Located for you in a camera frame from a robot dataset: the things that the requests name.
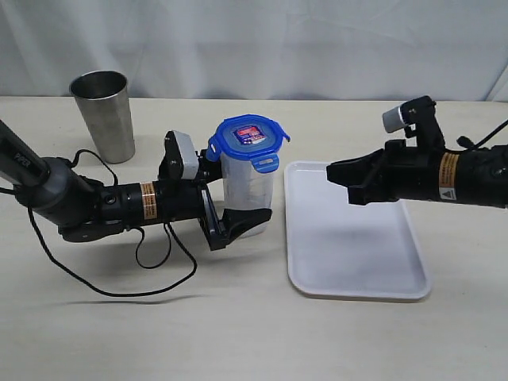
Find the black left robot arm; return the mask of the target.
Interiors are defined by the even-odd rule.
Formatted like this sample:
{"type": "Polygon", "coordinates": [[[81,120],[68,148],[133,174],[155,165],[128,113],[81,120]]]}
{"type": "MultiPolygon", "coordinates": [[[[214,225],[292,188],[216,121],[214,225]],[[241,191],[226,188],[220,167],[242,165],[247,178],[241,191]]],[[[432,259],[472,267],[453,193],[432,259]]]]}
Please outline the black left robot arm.
{"type": "Polygon", "coordinates": [[[226,209],[217,214],[208,183],[222,179],[220,161],[194,149],[191,137],[170,130],[155,181],[113,183],[75,173],[76,160],[40,157],[1,125],[1,177],[17,201],[55,224],[65,241],[100,240],[146,225],[198,220],[210,249],[225,248],[271,219],[271,209],[226,209]]]}

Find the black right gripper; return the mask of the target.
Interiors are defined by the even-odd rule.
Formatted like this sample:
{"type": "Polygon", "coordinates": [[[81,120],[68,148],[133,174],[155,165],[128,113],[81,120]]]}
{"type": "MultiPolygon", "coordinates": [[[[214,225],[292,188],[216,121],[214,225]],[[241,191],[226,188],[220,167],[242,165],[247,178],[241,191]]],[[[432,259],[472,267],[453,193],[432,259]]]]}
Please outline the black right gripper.
{"type": "Polygon", "coordinates": [[[438,173],[443,147],[420,149],[401,140],[366,156],[329,164],[326,178],[348,190],[348,203],[396,202],[399,199],[440,202],[438,173]]]}

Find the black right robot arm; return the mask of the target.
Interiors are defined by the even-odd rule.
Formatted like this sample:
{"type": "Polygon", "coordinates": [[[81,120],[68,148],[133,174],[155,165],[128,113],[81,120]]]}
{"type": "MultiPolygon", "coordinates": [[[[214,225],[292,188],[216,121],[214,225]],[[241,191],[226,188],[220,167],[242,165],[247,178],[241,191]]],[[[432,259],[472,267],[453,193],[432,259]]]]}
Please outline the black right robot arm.
{"type": "Polygon", "coordinates": [[[389,140],[366,156],[329,164],[326,177],[347,189],[353,205],[404,199],[507,207],[505,145],[451,153],[389,140]]]}

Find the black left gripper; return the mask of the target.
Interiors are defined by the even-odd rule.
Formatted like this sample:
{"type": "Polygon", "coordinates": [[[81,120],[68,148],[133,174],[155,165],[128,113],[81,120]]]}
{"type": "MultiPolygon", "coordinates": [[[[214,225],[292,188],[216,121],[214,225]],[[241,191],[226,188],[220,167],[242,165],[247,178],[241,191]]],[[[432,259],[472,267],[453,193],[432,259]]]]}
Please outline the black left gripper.
{"type": "Polygon", "coordinates": [[[210,250],[220,250],[238,238],[263,233],[272,210],[225,209],[221,223],[207,184],[223,179],[221,161],[206,157],[206,149],[197,151],[196,182],[157,180],[140,183],[134,192],[134,225],[142,227],[177,221],[197,220],[210,250]]]}

